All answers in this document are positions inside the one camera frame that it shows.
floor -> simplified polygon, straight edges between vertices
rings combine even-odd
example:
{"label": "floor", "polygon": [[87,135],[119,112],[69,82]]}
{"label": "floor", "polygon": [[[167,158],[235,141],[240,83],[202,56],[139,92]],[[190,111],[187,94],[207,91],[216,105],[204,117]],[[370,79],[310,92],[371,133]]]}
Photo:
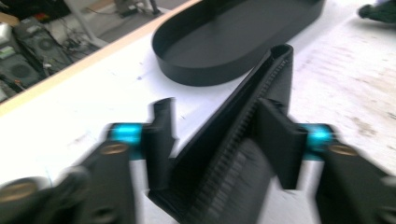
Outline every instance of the floor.
{"label": "floor", "polygon": [[[188,0],[157,0],[156,3],[163,14],[187,1]],[[155,20],[162,14],[152,15],[150,13],[138,12],[121,18],[117,13],[115,5],[109,5],[97,11],[86,11],[84,12],[84,17],[96,36],[111,43],[131,33],[142,25]],[[78,48],[69,50],[69,54],[75,62],[98,50],[97,47],[89,45],[88,42],[84,40],[84,33],[73,15],[68,15],[61,20],[54,21],[48,24],[47,28],[62,45],[64,45],[65,40],[68,38],[77,40],[79,43]]]}

black tray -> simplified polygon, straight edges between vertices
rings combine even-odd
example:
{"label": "black tray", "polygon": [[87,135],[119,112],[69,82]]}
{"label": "black tray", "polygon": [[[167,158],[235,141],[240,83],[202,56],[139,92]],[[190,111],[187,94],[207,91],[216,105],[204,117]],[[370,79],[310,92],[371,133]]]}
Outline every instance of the black tray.
{"label": "black tray", "polygon": [[240,77],[263,53],[287,42],[323,8],[324,0],[203,0],[176,14],[154,34],[165,75],[191,86]]}

dark green object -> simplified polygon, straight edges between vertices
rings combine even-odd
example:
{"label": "dark green object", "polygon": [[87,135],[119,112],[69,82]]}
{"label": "dark green object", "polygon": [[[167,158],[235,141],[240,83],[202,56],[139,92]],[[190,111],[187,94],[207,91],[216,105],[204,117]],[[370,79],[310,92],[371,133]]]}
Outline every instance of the dark green object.
{"label": "dark green object", "polygon": [[359,9],[358,14],[363,19],[396,23],[396,1],[387,1],[377,6],[366,5]]}

white table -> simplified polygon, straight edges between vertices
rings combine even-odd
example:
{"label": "white table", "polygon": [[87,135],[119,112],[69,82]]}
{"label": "white table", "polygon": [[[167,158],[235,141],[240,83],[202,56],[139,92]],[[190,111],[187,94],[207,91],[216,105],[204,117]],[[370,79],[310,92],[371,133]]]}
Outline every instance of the white table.
{"label": "white table", "polygon": [[[56,179],[102,139],[111,122],[147,122],[149,104],[176,98],[175,153],[244,77],[214,87],[166,78],[150,46],[169,12],[0,106],[0,183],[26,175]],[[396,41],[394,29],[363,21],[364,2],[328,0],[323,15],[289,43],[295,47],[290,116],[334,125],[340,137],[396,175]],[[300,190],[274,184],[261,223],[317,223],[310,196],[318,165],[304,164]],[[146,223],[172,223],[147,199]]]}

zipper teeth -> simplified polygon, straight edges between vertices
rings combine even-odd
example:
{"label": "zipper teeth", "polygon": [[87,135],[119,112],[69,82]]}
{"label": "zipper teeth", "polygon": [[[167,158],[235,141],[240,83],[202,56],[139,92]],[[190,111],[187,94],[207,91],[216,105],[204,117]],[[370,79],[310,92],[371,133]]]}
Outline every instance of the zipper teeth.
{"label": "zipper teeth", "polygon": [[[264,83],[259,94],[254,99],[252,106],[247,111],[246,115],[243,117],[241,122],[239,123],[237,130],[233,134],[232,140],[230,141],[230,143],[227,144],[227,146],[225,148],[226,153],[222,153],[222,155],[220,156],[218,164],[223,164],[223,165],[215,166],[214,169],[212,169],[212,171],[210,172],[210,175],[223,174],[223,171],[225,169],[227,169],[227,167],[228,167],[227,161],[230,161],[230,156],[227,156],[230,154],[227,152],[232,152],[233,150],[236,150],[238,144],[242,140],[243,134],[244,134],[245,130],[247,129],[249,122],[253,118],[254,112],[256,111],[256,108],[258,106],[257,103],[258,103],[259,99],[265,95],[265,93],[268,91],[268,88],[270,87],[271,83],[274,81],[275,77],[279,74],[279,72],[285,67],[287,62],[288,62],[288,60],[282,61],[282,63],[280,65],[278,65],[276,67],[276,69],[271,73],[271,76],[269,76],[269,79]],[[211,195],[210,192],[217,191],[218,184],[219,184],[218,181],[217,181],[217,183],[214,183],[212,185],[205,184],[196,200],[200,200],[200,198],[202,196],[204,196],[204,198],[205,198],[205,197]],[[231,188],[229,188],[228,190],[224,190],[224,191],[227,191],[224,193],[228,195],[230,193],[229,192],[230,190],[231,190]],[[194,205],[191,208],[191,214],[186,218],[188,220],[188,222],[194,223],[194,221],[198,221],[198,219],[202,220],[202,218],[204,218],[203,210],[199,209],[198,207],[196,207],[196,205]]]}

